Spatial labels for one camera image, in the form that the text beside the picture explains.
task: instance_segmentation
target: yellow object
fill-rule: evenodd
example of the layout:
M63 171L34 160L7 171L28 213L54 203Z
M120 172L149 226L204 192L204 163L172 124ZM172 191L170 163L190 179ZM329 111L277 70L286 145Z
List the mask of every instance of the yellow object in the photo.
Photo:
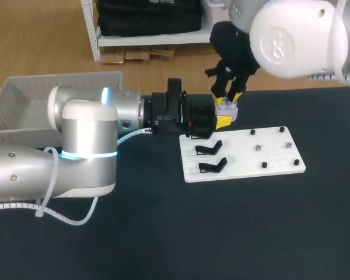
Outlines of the yellow object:
M223 102L223 99L224 99L223 97L216 98L216 96L213 94L213 95L212 95L212 98L213 98L214 102L215 102L218 106L222 105L222 102Z
M243 95L243 92L236 93L236 95L234 96L234 99L233 99L233 102L232 102L232 103L236 103L237 100L241 97L241 95Z
M216 122L216 129L220 129L222 127L227 127L228 125L231 125L232 123L232 117L229 115L217 115L217 122Z

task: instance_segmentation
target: hole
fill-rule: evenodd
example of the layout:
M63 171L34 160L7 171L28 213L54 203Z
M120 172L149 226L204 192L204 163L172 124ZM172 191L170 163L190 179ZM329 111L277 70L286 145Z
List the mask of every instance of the hole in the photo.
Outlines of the hole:
M321 9L319 11L319 13L317 13L317 16L318 16L318 18L322 18L325 14L326 14L326 10L325 9Z
M124 122L122 123L122 126L123 126L123 128L126 130L127 128L129 128L129 127L131 126L131 124L130 124L128 121L124 121Z

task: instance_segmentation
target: white plastic basket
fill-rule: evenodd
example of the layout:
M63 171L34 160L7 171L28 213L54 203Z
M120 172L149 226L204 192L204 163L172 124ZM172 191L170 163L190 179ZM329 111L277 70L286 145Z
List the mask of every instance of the white plastic basket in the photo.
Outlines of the white plastic basket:
M55 86L121 89L122 72L95 72L6 79L0 90L0 144L32 148L60 147L61 135L47 117L47 101Z
M230 3L231 0L203 0L205 21L210 30L217 22L229 21Z

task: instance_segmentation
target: robot logo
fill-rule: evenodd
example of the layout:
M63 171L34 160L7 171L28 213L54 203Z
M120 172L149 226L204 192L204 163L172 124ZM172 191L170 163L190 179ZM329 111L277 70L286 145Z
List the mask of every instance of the robot logo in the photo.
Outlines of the robot logo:
M272 27L261 36L261 51L273 64L284 64L295 52L292 36L281 27Z

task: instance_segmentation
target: black table surface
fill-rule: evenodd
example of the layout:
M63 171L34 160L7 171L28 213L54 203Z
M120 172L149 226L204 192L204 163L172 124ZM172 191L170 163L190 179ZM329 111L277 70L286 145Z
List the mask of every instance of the black table surface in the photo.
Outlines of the black table surface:
M282 125L303 174L187 184L176 134L130 139L87 225L0 211L0 279L350 280L350 88L241 98L234 129Z

